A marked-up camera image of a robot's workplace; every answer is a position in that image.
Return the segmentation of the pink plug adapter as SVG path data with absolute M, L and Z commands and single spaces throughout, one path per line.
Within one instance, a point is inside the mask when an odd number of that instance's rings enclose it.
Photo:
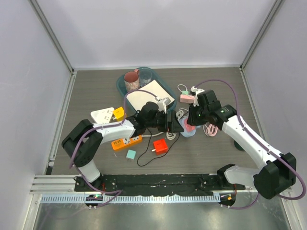
M 195 126 L 189 125 L 187 119 L 185 120 L 185 127 L 186 127 L 186 131 L 189 133 L 195 130 Z

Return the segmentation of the blue round socket hub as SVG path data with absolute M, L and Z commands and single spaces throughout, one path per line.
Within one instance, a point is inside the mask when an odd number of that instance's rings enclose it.
M 181 118 L 179 120 L 179 123 L 181 124 L 181 126 L 183 127 L 184 131 L 181 132 L 181 135 L 186 137 L 186 138 L 189 138 L 189 137 L 192 137 L 195 135 L 196 133 L 196 127 L 195 126 L 191 126 L 187 123 L 187 120 L 188 118 L 187 117 L 184 117 L 184 118 Z

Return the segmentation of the pink power strip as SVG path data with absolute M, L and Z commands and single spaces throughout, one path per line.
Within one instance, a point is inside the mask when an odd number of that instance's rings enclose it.
M 179 101 L 181 103 L 192 104 L 194 103 L 195 97 L 192 95 L 181 94 Z

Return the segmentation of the red cube plug adapter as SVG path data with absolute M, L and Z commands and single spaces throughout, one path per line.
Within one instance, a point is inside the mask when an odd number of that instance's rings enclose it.
M 154 141 L 153 147 L 154 149 L 152 151 L 155 152 L 157 156 L 160 156 L 168 152 L 168 145 L 164 138 Z

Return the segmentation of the green plug with white cable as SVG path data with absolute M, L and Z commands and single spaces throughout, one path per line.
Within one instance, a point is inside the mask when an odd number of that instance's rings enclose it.
M 177 89 L 181 92 L 182 95 L 189 95 L 189 91 L 184 84 L 179 84 Z

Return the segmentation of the teal plug adapter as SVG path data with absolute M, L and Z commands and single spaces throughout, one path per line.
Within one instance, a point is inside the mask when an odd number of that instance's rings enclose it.
M 136 151 L 134 150 L 128 150 L 127 151 L 127 155 L 126 155 L 126 158 L 129 159 L 129 160 L 134 160 L 136 157 Z

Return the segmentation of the yellow cube plug adapter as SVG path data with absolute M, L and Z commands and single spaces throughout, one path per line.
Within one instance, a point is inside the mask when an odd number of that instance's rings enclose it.
M 125 111 L 123 107 L 119 107 L 113 111 L 112 120 L 121 121 L 123 120 Z

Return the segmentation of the orange power strip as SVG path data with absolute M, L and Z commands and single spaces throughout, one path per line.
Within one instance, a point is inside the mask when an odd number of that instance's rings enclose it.
M 134 138 L 122 138 L 114 140 L 111 142 L 111 146 L 114 151 L 120 151 L 140 142 L 142 142 L 142 135 L 136 136 Z

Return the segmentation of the white square power socket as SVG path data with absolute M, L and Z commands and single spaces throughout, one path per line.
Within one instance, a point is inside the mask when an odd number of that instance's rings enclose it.
M 114 107 L 109 107 L 105 109 L 95 110 L 90 113 L 91 118 L 97 124 L 109 123 L 114 112 Z

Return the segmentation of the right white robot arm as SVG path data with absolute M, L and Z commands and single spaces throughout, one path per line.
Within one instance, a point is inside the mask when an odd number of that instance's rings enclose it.
M 218 170 L 217 185 L 228 189 L 233 184 L 254 187 L 262 197 L 272 199 L 296 183 L 296 159 L 291 153 L 273 156 L 275 150 L 264 141 L 231 105 L 221 106 L 214 91 L 192 87 L 195 97 L 189 105 L 187 123 L 200 126 L 210 123 L 229 135 L 256 164 L 255 169 L 229 164 Z

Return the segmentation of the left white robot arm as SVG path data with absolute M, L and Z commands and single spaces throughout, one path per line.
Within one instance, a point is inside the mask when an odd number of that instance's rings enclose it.
M 82 175 L 85 185 L 91 191 L 97 191 L 103 183 L 103 177 L 94 163 L 99 146 L 116 139 L 134 138 L 148 128 L 157 128 L 159 132 L 184 131 L 175 111 L 165 112 L 156 103 L 147 102 L 133 116 L 120 122 L 101 125 L 82 120 L 64 138 L 61 146 L 71 158 L 70 165 L 74 165 Z

